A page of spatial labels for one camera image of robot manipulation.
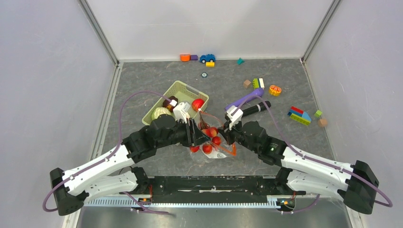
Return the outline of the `clear orange zip top bag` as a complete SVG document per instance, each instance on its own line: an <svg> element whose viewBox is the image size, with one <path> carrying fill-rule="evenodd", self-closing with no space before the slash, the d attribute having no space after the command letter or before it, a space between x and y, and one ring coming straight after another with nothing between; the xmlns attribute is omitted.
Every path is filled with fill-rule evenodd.
<svg viewBox="0 0 403 228"><path fill-rule="evenodd" d="M200 146L189 148L193 159L212 160L236 156L236 145L228 144L219 134L219 127L223 126L223 122L219 118L198 109L195 120L198 128L209 137L209 140Z"/></svg>

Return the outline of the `dark brown toy fruit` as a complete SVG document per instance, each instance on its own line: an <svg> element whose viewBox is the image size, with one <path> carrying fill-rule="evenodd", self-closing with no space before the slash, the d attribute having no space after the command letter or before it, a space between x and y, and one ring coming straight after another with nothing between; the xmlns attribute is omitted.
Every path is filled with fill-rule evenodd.
<svg viewBox="0 0 403 228"><path fill-rule="evenodd" d="M162 107L168 109L170 112L173 112L173 109L178 104L178 98L175 96L170 96L168 100L164 100Z"/></svg>

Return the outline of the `green toy cabbage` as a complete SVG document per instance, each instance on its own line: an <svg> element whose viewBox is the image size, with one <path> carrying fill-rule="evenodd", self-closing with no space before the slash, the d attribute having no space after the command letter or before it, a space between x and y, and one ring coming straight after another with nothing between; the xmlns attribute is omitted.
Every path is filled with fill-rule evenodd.
<svg viewBox="0 0 403 228"><path fill-rule="evenodd" d="M158 117L160 117L161 115L164 115L164 114L172 115L172 112L166 107L157 107L152 112L151 119L155 120L155 119L157 119Z"/></svg>

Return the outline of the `light green plastic basket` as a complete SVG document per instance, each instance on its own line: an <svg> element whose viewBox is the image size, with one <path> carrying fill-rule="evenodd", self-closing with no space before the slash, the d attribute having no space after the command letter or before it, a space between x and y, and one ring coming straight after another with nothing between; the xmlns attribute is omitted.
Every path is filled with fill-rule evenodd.
<svg viewBox="0 0 403 228"><path fill-rule="evenodd" d="M179 80L175 81L163 95L166 97L175 96L179 99L179 102L188 102L190 104L192 104L195 99L200 98L204 101L204 104L201 107L202 111L205 111L209 102L209 96L207 94ZM159 98L159 100L145 114L145 116L142 118L143 124L149 125L151 123L154 110L162 107L163 101L164 98Z"/></svg>

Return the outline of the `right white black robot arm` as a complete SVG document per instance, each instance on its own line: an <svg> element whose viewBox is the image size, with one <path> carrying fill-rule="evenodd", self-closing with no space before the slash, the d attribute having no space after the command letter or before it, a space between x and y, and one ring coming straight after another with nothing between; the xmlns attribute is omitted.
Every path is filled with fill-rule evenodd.
<svg viewBox="0 0 403 228"><path fill-rule="evenodd" d="M277 192L290 190L332 196L359 213L373 212L379 180L370 166L329 160L269 136L258 122L226 123L218 129L228 144L237 143L268 165L280 167L274 181Z"/></svg>

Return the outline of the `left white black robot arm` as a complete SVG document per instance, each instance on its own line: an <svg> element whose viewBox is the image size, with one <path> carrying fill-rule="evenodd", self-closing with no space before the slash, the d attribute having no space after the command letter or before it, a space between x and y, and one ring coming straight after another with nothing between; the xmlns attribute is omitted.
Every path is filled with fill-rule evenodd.
<svg viewBox="0 0 403 228"><path fill-rule="evenodd" d="M184 147L196 147L209 140L210 137L198 128L194 119L176 121L172 116L163 114L102 156L70 170L52 170L50 179L56 211L65 216L79 210L90 196L90 186L96 192L101 190L95 184L97 180L154 156L157 149L178 143Z"/></svg>

